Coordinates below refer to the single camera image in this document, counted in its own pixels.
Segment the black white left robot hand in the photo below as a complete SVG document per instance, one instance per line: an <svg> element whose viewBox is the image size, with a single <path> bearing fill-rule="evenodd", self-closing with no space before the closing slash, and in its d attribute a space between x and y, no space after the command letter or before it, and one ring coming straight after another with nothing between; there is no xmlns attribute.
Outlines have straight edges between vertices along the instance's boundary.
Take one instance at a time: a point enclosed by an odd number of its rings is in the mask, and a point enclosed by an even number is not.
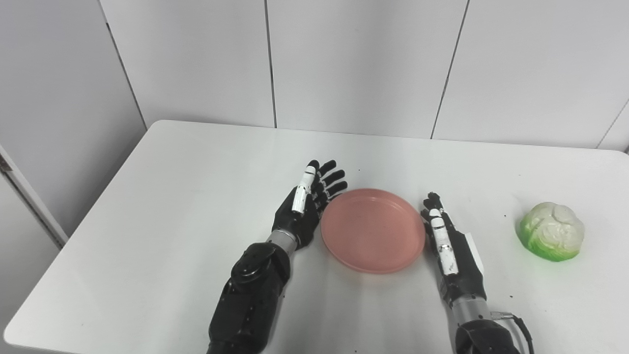
<svg viewBox="0 0 629 354"><path fill-rule="evenodd" d="M325 209L347 190L344 176L344 170L337 168L335 160L324 164L310 161L299 183L277 209L272 231L292 235L297 250L308 246Z"/></svg>

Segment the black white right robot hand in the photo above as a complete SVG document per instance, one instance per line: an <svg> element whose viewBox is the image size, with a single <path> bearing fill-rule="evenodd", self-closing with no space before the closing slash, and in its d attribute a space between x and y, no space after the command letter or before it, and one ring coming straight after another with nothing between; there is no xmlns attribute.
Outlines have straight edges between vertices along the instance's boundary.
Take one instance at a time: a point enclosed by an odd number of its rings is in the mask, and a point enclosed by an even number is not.
<svg viewBox="0 0 629 354"><path fill-rule="evenodd" d="M470 234L456 229L437 193L429 192L423 206L420 215L427 246L436 258L444 302L452 307L460 298L486 300L482 262Z"/></svg>

